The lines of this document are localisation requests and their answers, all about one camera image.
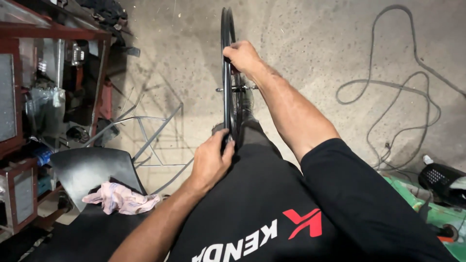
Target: bicycle tire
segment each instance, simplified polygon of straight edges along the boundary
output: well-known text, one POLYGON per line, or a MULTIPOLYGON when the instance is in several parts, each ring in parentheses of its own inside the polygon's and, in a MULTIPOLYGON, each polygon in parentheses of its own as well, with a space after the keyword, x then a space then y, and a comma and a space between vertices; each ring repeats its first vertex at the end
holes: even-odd
POLYGON ((233 13, 231 8, 222 9, 220 25, 220 45, 222 52, 222 79, 223 79, 223 127, 229 129, 232 139, 237 141, 240 134, 241 106, 243 90, 239 74, 233 75, 236 85, 233 91, 232 69, 233 65, 228 57, 223 56, 223 49, 236 42, 233 13))

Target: left hand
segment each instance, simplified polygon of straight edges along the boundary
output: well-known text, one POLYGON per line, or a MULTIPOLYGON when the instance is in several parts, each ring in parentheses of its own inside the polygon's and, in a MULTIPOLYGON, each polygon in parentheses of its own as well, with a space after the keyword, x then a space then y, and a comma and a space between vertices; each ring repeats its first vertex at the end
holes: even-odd
POLYGON ((186 185, 194 190, 206 193, 225 175, 232 163, 234 154, 234 141, 228 142, 220 154, 223 137, 228 129, 222 129, 201 144, 194 153, 194 164, 191 176, 186 185))

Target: forearm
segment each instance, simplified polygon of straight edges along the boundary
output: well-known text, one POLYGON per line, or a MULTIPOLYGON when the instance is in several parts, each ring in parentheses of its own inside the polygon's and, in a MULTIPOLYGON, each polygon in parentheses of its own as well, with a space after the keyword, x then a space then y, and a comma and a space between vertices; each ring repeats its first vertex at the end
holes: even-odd
POLYGON ((158 206, 120 245, 110 262, 163 261, 186 216, 206 190, 187 186, 189 179, 158 206))
POLYGON ((320 143, 339 138, 333 124, 273 68, 258 62, 251 78, 270 110, 278 133, 298 162, 320 143))

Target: metal stand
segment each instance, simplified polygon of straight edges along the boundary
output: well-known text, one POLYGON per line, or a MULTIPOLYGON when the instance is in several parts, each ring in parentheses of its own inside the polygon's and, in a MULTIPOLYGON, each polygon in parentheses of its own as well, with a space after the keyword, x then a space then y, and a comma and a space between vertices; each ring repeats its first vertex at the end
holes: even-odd
POLYGON ((123 122, 126 122, 126 121, 129 121, 129 120, 134 120, 134 119, 137 119, 137 122, 139 123, 139 127, 141 128, 141 132, 143 134, 143 137, 146 141, 146 143, 141 147, 141 149, 134 155, 134 157, 131 159, 131 161, 133 162, 133 164, 135 164, 135 161, 141 156, 141 154, 147 149, 147 147, 149 147, 151 149, 151 155, 139 162, 134 168, 137 169, 139 167, 160 167, 160 166, 182 166, 183 168, 181 168, 181 170, 175 175, 173 176, 173 178, 168 181, 165 185, 161 186, 159 189, 157 189, 155 192, 153 192, 152 194, 156 194, 156 193, 159 193, 160 191, 162 191, 163 189, 165 189, 167 186, 169 186, 169 184, 171 184, 190 164, 191 162, 194 160, 194 158, 192 158, 191 160, 189 160, 188 163, 186 164, 174 164, 174 165, 165 165, 161 160, 160 158, 158 157, 158 155, 155 153, 154 151, 154 148, 152 147, 151 143, 154 141, 154 139, 160 134, 160 132, 162 131, 162 129, 168 124, 168 122, 175 116, 175 114, 183 108, 183 103, 180 103, 179 106, 171 113, 171 115, 168 117, 168 118, 160 118, 160 117, 145 117, 145 116, 138 116, 138 117, 129 117, 129 118, 125 118, 123 119, 123 117, 127 116, 130 112, 132 112, 133 110, 136 109, 138 104, 134 105, 133 107, 131 107, 128 111, 126 111, 125 113, 123 113, 120 117, 118 117, 115 122, 109 124, 108 126, 106 126, 104 129, 102 129, 102 131, 100 131, 98 134, 96 134, 95 136, 93 136, 91 139, 89 139, 88 142, 86 142, 82 147, 87 147, 89 146, 92 142, 94 142, 97 138, 99 138, 100 136, 103 135, 103 133, 105 131, 107 131, 108 129, 110 129, 112 126, 116 125, 116 124, 120 124, 120 123, 123 123, 123 122), (157 129, 157 131, 155 131, 155 133, 148 139, 147 138, 147 134, 145 132, 145 129, 144 129, 144 126, 143 126, 143 123, 141 121, 141 119, 151 119, 151 120, 159 120, 159 121, 163 121, 163 124, 157 129), (152 155, 154 155, 157 160, 160 162, 159 165, 144 165, 144 163, 146 163, 147 161, 149 161, 152 157, 152 155))

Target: red k logo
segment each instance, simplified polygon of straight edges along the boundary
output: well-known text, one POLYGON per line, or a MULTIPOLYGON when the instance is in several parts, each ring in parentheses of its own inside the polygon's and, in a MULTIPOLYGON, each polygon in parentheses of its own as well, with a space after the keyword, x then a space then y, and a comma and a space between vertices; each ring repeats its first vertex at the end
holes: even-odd
POLYGON ((294 238, 296 234, 302 229, 309 227, 309 235, 316 237, 322 235, 322 213, 320 209, 316 208, 309 214, 301 217, 295 210, 290 209, 283 212, 294 224, 301 223, 290 235, 289 240, 294 238))

